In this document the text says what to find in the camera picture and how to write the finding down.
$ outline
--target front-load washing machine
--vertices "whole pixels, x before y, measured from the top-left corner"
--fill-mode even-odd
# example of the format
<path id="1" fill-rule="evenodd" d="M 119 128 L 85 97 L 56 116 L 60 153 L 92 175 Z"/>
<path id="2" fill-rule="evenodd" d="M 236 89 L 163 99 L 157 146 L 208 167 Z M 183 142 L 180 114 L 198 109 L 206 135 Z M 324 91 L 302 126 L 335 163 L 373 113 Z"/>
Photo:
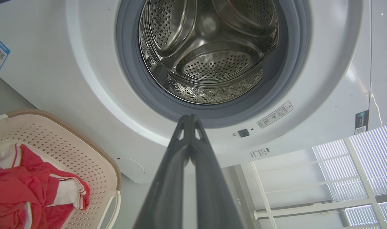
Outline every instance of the front-load washing machine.
<path id="1" fill-rule="evenodd" d="M 185 114 L 226 167 L 387 123 L 387 0 L 10 0 L 0 77 L 138 183 Z"/>

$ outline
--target gray rubber seal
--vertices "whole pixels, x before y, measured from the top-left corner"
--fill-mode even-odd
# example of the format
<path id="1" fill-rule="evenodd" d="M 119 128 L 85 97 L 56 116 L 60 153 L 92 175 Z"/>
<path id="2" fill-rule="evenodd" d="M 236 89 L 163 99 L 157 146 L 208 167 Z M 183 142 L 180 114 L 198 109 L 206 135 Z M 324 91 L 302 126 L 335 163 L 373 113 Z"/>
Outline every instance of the gray rubber seal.
<path id="1" fill-rule="evenodd" d="M 144 65 L 138 42 L 138 25 L 144 0 L 123 0 L 117 21 L 118 55 L 134 91 L 153 110 L 177 122 L 182 115 L 197 114 L 205 128 L 221 128 L 250 119 L 280 98 L 298 76 L 308 44 L 306 4 L 297 0 L 276 2 L 279 43 L 263 64 L 263 79 L 249 92 L 215 105 L 187 103 L 165 92 Z"/>

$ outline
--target clothes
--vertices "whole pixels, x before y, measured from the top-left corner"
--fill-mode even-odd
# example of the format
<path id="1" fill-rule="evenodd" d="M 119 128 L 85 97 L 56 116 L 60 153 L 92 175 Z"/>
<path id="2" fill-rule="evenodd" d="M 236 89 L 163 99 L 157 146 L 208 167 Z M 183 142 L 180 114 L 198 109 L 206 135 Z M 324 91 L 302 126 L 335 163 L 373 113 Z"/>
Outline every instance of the clothes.
<path id="1" fill-rule="evenodd" d="M 27 146 L 0 148 L 0 228 L 58 229 L 73 208 L 86 209 L 89 187 L 44 162 Z"/>

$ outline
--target basket rim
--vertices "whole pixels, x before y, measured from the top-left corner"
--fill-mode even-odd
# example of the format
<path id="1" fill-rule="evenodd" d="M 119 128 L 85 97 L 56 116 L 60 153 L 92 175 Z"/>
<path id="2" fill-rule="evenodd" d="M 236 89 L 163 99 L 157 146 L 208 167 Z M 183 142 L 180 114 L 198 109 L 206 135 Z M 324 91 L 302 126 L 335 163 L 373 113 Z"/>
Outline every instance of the basket rim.
<path id="1" fill-rule="evenodd" d="M 20 115 L 38 115 L 42 116 L 44 118 L 47 118 L 51 120 L 52 122 L 60 125 L 62 128 L 66 129 L 76 137 L 78 137 L 80 140 L 85 142 L 88 146 L 90 146 L 92 149 L 94 149 L 96 152 L 98 152 L 106 161 L 108 161 L 113 168 L 115 169 L 116 177 L 117 177 L 117 186 L 116 190 L 120 191 L 121 190 L 121 172 L 120 168 L 118 167 L 117 163 L 111 158 L 102 148 L 100 148 L 98 145 L 96 145 L 94 142 L 92 142 L 88 137 L 83 135 L 81 132 L 79 132 L 77 129 L 73 128 L 63 120 L 59 119 L 53 114 L 50 114 L 46 111 L 43 110 L 37 110 L 37 109 L 22 109 L 22 110 L 14 110 L 14 111 L 9 111 L 6 113 L 6 115 L 9 118 L 20 116 Z"/>

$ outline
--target plastic basket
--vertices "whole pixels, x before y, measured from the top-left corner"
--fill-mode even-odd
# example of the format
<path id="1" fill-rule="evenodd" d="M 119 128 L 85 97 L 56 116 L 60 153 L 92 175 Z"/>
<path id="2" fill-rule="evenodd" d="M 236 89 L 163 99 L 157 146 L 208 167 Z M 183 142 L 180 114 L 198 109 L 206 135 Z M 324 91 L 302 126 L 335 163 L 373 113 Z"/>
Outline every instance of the plastic basket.
<path id="1" fill-rule="evenodd" d="M 41 110 L 18 110 L 0 115 L 0 142 L 26 144 L 78 175 L 91 189 L 86 210 L 73 210 L 63 229 L 100 228 L 116 197 L 111 228 L 120 210 L 120 170 L 102 149 L 55 116 Z"/>

